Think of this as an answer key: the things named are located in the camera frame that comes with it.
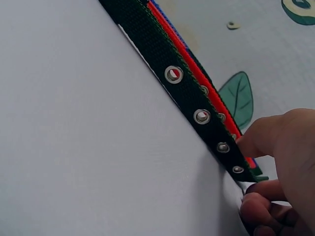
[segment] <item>finger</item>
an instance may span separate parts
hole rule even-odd
[[[294,228],[293,227],[284,227],[279,236],[295,236]]]
[[[259,226],[255,229],[254,236],[276,236],[276,233],[268,226]]]
[[[271,203],[269,212],[274,219],[285,226],[295,226],[299,218],[298,214],[292,207],[282,206],[276,203]]]
[[[236,143],[244,156],[253,158],[273,155],[275,142],[282,129],[282,116],[256,120]]]
[[[287,201],[279,180],[267,180],[251,185],[246,193],[259,193],[269,201]]]
[[[269,212],[270,207],[270,201],[260,194],[246,194],[240,209],[241,217],[251,228],[265,225],[271,227],[275,232],[278,232],[282,228],[282,225],[272,217]]]

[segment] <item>eyelet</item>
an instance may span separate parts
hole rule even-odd
[[[218,143],[217,151],[221,153],[227,153],[230,151],[230,147],[227,143]]]
[[[233,172],[236,173],[236,174],[243,173],[244,170],[245,170],[245,169],[244,169],[243,167],[240,167],[240,166],[234,166],[234,167],[233,167]]]
[[[178,84],[182,81],[184,73],[181,68],[171,65],[165,69],[164,76],[171,84]]]
[[[194,112],[193,118],[198,124],[207,124],[210,121],[211,115],[207,110],[198,109]]]
[[[204,92],[205,95],[208,95],[209,94],[209,90],[206,86],[202,85],[201,86],[201,90]]]

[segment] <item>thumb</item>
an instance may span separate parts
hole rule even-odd
[[[277,137],[281,133],[283,115],[259,118],[236,143],[244,156],[273,156]]]

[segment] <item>belt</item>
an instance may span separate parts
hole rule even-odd
[[[99,0],[212,154],[236,181],[266,177],[235,139],[241,131],[201,64],[157,5],[148,0]]]

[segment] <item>dark green belt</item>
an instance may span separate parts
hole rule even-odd
[[[146,0],[99,0],[233,179],[257,182],[233,137]]]

